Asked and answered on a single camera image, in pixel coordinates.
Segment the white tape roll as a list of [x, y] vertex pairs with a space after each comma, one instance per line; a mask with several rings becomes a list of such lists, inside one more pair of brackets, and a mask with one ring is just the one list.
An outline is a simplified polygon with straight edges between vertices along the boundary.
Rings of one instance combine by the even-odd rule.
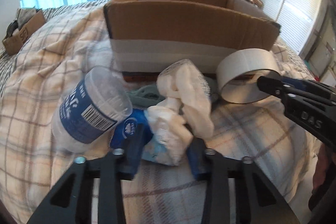
[[273, 53], [258, 48], [230, 54], [220, 62], [216, 75], [221, 97], [237, 104], [253, 103], [269, 96], [259, 90], [259, 77], [281, 78]]

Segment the blue tissue pack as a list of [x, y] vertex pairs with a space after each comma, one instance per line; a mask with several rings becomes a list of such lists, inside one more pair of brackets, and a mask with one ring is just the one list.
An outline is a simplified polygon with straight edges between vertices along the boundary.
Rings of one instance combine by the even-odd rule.
[[142, 159], [158, 163], [156, 157], [158, 156], [159, 148], [156, 147], [157, 143], [154, 140], [154, 135], [150, 129], [145, 113], [141, 109], [133, 109], [132, 114], [117, 125], [109, 146], [110, 148], [121, 148], [124, 141], [135, 134], [139, 124], [144, 125], [144, 139], [146, 144], [142, 153]]

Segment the clear plastic bottle blue label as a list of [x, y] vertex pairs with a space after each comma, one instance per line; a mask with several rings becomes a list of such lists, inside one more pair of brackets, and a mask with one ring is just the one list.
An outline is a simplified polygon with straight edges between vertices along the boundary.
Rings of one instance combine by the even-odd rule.
[[85, 152], [132, 111], [121, 81], [109, 69], [94, 67], [53, 115], [52, 133], [57, 147], [73, 153]]

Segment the white sock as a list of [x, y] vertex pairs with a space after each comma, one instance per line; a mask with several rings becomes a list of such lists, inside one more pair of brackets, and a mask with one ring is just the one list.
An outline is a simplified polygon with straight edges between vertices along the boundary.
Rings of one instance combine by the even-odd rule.
[[191, 60], [184, 59], [159, 74], [157, 88], [164, 100], [144, 112], [153, 137], [142, 158], [177, 166], [193, 137], [210, 139], [214, 135], [210, 87]]

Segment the light green folding hanger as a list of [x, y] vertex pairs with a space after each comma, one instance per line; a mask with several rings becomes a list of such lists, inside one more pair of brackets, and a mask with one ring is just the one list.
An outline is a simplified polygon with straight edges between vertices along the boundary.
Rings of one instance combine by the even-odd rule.
[[[211, 103], [219, 99], [217, 82], [214, 79], [205, 77], [205, 91]], [[156, 84], [147, 85], [136, 90], [126, 92], [134, 109], [145, 110], [162, 102], [165, 97], [159, 94]]]

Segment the beige plaid blanket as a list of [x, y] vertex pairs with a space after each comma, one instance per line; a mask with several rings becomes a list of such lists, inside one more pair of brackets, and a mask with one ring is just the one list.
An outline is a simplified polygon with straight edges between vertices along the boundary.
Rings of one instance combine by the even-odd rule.
[[[47, 22], [21, 51], [1, 62], [1, 202], [15, 223], [26, 223], [75, 155], [52, 134], [62, 109], [81, 114], [73, 89], [93, 67], [113, 65], [101, 7], [49, 9]], [[310, 189], [321, 143], [284, 117], [274, 97], [236, 105], [219, 103], [211, 113], [208, 145], [224, 156], [253, 157], [301, 221], [309, 218]], [[122, 184], [128, 223], [200, 223], [205, 184], [189, 164], [143, 161], [133, 181]]]

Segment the open cardboard box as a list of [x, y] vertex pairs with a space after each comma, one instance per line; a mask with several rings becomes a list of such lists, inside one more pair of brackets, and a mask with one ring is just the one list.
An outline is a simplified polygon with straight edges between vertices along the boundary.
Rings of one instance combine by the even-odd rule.
[[270, 50], [281, 30], [246, 0], [111, 0], [103, 13], [114, 66], [127, 82], [154, 81], [183, 59], [213, 76], [231, 53]]

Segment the green checked bed sheet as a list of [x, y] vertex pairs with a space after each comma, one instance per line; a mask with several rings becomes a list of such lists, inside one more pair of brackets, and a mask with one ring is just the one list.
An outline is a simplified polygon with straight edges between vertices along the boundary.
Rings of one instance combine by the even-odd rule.
[[88, 73], [94, 67], [113, 68], [103, 6], [109, 0], [43, 10], [46, 23], [13, 57], [1, 52], [1, 95], [30, 73], [50, 68], [56, 76]]

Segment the small cardboard box with clutter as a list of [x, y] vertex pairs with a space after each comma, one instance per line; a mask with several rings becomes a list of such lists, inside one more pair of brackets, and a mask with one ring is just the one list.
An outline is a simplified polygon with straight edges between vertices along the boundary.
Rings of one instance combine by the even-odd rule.
[[15, 19], [6, 30], [2, 43], [8, 55], [17, 54], [25, 42], [45, 24], [42, 9], [17, 9]]

